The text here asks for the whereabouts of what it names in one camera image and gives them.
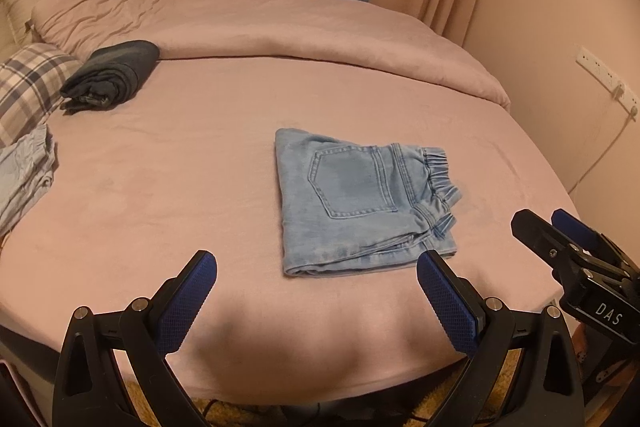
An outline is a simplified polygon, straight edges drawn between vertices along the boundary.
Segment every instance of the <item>back pocket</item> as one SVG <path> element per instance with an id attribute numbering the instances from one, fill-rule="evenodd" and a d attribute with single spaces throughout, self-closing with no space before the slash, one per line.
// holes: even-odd
<path id="1" fill-rule="evenodd" d="M 397 211 L 378 147 L 346 145 L 316 151 L 309 182 L 330 217 Z"/>

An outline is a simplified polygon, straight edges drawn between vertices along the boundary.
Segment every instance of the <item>bed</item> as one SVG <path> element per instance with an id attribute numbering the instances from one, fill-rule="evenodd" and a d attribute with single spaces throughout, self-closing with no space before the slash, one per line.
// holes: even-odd
<path id="1" fill-rule="evenodd" d="M 512 309 L 559 295 L 510 219 L 575 215 L 570 198 L 500 84 L 420 21 L 354 0 L 41 0 L 33 23 L 81 60 L 133 39 L 162 58 L 129 102 L 49 118 L 54 183 L 0 255 L 0 305 L 34 340 L 60 349 L 75 308 L 123 309 L 206 249 L 218 281 L 168 356 L 190 396 L 311 403 L 459 359 L 413 267 L 283 275 L 282 127 L 443 147 L 463 194 L 453 270 Z"/>

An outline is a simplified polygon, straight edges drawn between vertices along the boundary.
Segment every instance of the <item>wall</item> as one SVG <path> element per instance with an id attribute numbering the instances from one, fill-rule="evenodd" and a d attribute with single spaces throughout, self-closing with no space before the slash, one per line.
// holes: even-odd
<path id="1" fill-rule="evenodd" d="M 580 45 L 640 94 L 640 0 L 478 0 L 464 44 L 505 87 L 513 118 L 567 190 L 627 120 L 575 62 Z M 640 119 L 572 192 L 580 217 L 638 262 L 639 145 Z"/>

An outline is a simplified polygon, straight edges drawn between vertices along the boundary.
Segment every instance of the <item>blue gripper pad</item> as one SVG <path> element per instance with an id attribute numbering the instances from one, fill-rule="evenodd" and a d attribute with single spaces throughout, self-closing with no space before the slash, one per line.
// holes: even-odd
<path id="1" fill-rule="evenodd" d="M 163 357 L 180 349 L 216 282 L 217 272 L 216 258 L 208 251 L 199 250 L 180 275 L 167 281 L 156 294 L 160 296 L 164 291 L 164 299 L 158 299 L 162 309 L 154 328 L 156 347 Z"/>
<path id="2" fill-rule="evenodd" d="M 598 234 L 562 208 L 551 215 L 551 224 L 583 250 L 598 250 Z"/>
<path id="3" fill-rule="evenodd" d="M 427 295 L 456 351 L 472 357 L 484 327 L 484 311 L 468 288 L 436 251 L 421 254 L 417 263 L 418 283 Z"/>

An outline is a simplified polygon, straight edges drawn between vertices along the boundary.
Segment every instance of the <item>dark folded clothing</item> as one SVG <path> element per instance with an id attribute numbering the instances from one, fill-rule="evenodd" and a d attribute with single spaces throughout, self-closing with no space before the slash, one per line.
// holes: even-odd
<path id="1" fill-rule="evenodd" d="M 148 41 L 129 41 L 93 52 L 60 88 L 62 109 L 71 113 L 126 102 L 153 71 L 160 49 Z"/>

